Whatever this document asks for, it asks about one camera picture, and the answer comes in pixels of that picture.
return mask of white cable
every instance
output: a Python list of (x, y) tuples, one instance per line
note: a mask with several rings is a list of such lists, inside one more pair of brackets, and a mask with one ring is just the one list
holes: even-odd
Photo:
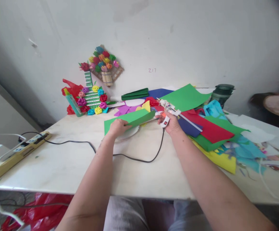
[(267, 184), (266, 184), (266, 182), (265, 182), (265, 180), (264, 180), (264, 178), (263, 178), (263, 175), (262, 175), (262, 173), (261, 173), (262, 160), (263, 160), (263, 158), (261, 158), (261, 159), (260, 159), (260, 162), (259, 162), (259, 175), (260, 175), (260, 178), (261, 178), (261, 180), (262, 180), (262, 183), (264, 184), (265, 188), (266, 188), (267, 191), (270, 193), (270, 195), (271, 195), (272, 197), (274, 197), (275, 199), (279, 200), (279, 197), (275, 196), (275, 194), (269, 189), (269, 187), (267, 186)]
[[(1, 157), (0, 157), (0, 161), (1, 161), (1, 159), (3, 159), (6, 155), (8, 155), (10, 152), (12, 152), (13, 150), (15, 150), (16, 148), (18, 148), (22, 143), (24, 143), (25, 141), (26, 141), (26, 138), (25, 137), (23, 137), (23, 136), (21, 136), (21, 135), (18, 135), (18, 134), (0, 134), (0, 135), (16, 135), (16, 136), (19, 136), (19, 137), (21, 137), (22, 139), (23, 139), (23, 141), (21, 142), (21, 143), (19, 143), (17, 146), (15, 146), (13, 149), (11, 149), (10, 151), (8, 151), (8, 152), (6, 152), (4, 155), (2, 155)], [(20, 225), (21, 225), (21, 227), (23, 227), (25, 224), (24, 224), (24, 222), (23, 221), (21, 221), (21, 219), (17, 216), (17, 215), (15, 215), (15, 214), (13, 214), (13, 213), (10, 213), (10, 212), (6, 212), (6, 211), (4, 211), (3, 209), (2, 209), (2, 207), (1, 207), (1, 205), (0, 205), (0, 213), (1, 214), (3, 214), (3, 215), (6, 215), (6, 216), (10, 216), (10, 217), (12, 217), (16, 222), (18, 222)]]

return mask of white table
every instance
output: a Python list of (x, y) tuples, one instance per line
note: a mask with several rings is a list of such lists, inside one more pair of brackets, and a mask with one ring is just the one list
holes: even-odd
[[(53, 134), (50, 141), (90, 141), (98, 148), (104, 136), (103, 122), (113, 118), (116, 111), (114, 109), (107, 114), (80, 118), (68, 115), (47, 130)], [(156, 121), (151, 121), (140, 127), (134, 136), (116, 141), (114, 154), (123, 153), (151, 160), (159, 149), (161, 137), (162, 129)], [(94, 152), (88, 143), (45, 143), (0, 178), (0, 190), (74, 194), (93, 157)], [(159, 156), (152, 163), (137, 162), (123, 156), (114, 157), (113, 163), (113, 195), (196, 199), (166, 132)], [(253, 203), (279, 204), (279, 200), (267, 192), (258, 173), (249, 169), (251, 177), (256, 180), (253, 181), (244, 177), (238, 167), (236, 175), (225, 170), (223, 172)], [(279, 197), (279, 172), (267, 169), (264, 178), (269, 188)]]

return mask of yellow paper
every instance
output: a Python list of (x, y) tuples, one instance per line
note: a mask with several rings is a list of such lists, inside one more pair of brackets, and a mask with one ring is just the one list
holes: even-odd
[(214, 164), (220, 166), (221, 168), (227, 170), (228, 172), (235, 174), (235, 168), (236, 168), (236, 158), (231, 157), (230, 159), (228, 158), (228, 154), (217, 154), (214, 151), (209, 151), (207, 152), (204, 150), (196, 141), (194, 141), (191, 137), (189, 137), (192, 142), (198, 147), (198, 149), (203, 152)]

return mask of plastic bag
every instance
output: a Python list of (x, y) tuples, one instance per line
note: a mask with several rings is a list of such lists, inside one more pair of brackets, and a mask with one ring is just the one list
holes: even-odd
[[(27, 206), (52, 203), (70, 204), (72, 198), (73, 195), (37, 192), (35, 194), (35, 201), (27, 204)], [(19, 208), (13, 213), (20, 217), (25, 224), (30, 225), (31, 231), (48, 231), (59, 224), (67, 208), (65, 205), (50, 205), (37, 208)], [(1, 229), (3, 231), (10, 231), (19, 227), (20, 225), (17, 222), (12, 221), (11, 217), (7, 217)]]
[[(62, 88), (62, 95), (66, 96), (66, 94), (64, 92), (64, 89), (66, 88), (68, 90), (68, 92), (74, 97), (75, 101), (77, 102), (78, 101), (77, 96), (78, 96), (80, 90), (83, 89), (83, 86), (82, 85), (76, 85), (75, 83), (72, 83), (71, 81), (66, 80), (66, 79), (62, 79), (62, 81), (70, 86), (70, 87)], [(72, 107), (71, 107), (71, 105), (69, 105), (67, 107), (67, 112), (68, 112), (68, 115), (75, 114), (73, 109), (72, 109)]]

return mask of left hand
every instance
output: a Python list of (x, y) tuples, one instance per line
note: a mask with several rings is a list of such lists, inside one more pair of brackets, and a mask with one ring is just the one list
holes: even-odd
[(121, 136), (126, 130), (130, 129), (132, 125), (127, 125), (129, 122), (122, 120), (122, 119), (116, 119), (114, 122), (112, 122), (110, 130), (107, 134), (114, 136), (117, 138), (118, 136)]

